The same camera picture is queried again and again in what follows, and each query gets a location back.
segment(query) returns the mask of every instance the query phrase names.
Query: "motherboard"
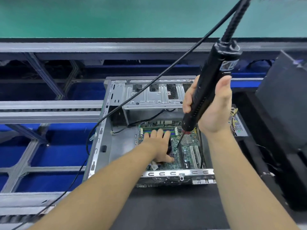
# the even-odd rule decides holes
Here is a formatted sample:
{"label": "motherboard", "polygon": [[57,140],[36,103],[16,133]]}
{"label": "motherboard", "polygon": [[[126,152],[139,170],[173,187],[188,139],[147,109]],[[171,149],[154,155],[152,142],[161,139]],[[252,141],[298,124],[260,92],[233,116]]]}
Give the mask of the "motherboard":
{"label": "motherboard", "polygon": [[185,132],[183,139],[177,148],[177,144],[182,133],[181,121],[161,120],[154,123],[144,122],[138,126],[138,144],[143,141],[144,134],[151,133],[152,130],[163,129],[164,132],[170,131],[170,142],[168,155],[174,158],[173,163],[152,163],[148,165],[147,171],[151,170],[181,170],[197,169],[205,167],[201,159],[201,144],[196,128],[191,132]]}

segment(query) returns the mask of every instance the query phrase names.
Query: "conveyor belt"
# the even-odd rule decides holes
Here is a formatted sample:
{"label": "conveyor belt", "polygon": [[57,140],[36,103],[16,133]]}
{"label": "conveyor belt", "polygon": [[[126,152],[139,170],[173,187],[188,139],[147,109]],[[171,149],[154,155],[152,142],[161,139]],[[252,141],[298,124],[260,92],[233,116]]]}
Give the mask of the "conveyor belt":
{"label": "conveyor belt", "polygon": [[0,124],[93,123],[99,120],[102,100],[0,102]]}

